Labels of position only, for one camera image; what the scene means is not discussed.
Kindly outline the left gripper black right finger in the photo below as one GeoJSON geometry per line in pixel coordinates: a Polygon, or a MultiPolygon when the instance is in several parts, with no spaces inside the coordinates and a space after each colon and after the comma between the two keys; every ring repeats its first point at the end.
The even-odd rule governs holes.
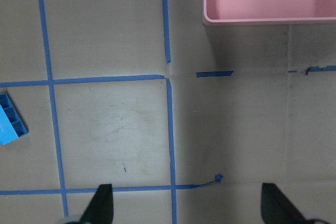
{"type": "Polygon", "coordinates": [[[273,183],[261,187],[261,217],[264,223],[306,223],[307,219],[273,183]]]}

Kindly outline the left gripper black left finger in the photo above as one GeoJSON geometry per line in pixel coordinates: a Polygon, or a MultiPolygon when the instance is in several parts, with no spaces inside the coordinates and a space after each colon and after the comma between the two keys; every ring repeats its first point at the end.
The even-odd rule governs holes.
{"type": "Polygon", "coordinates": [[[113,222],[113,193],[111,184],[102,184],[98,187],[89,205],[85,209],[81,223],[113,222]]]}

